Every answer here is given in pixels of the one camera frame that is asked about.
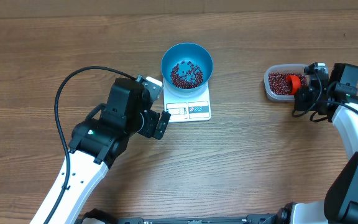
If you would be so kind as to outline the orange measuring scoop blue handle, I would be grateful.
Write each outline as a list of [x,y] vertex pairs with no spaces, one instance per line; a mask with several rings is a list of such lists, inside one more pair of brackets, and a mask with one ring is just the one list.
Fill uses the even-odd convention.
[[301,88],[301,80],[296,75],[288,75],[286,80],[290,83],[290,95],[294,95]]

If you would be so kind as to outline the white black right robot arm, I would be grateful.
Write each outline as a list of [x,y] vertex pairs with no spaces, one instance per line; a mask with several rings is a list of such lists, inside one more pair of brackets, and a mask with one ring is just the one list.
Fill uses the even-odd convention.
[[281,223],[358,223],[358,66],[324,63],[304,68],[309,86],[294,95],[293,117],[318,114],[339,132],[348,162],[330,186],[324,200],[294,203],[278,215]]

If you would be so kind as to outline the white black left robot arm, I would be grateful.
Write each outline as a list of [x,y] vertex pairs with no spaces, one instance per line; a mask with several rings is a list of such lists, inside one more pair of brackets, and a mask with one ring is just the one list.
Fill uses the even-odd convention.
[[75,126],[58,177],[32,223],[74,223],[95,187],[135,133],[162,139],[170,114],[152,111],[163,83],[152,77],[117,78],[108,101]]

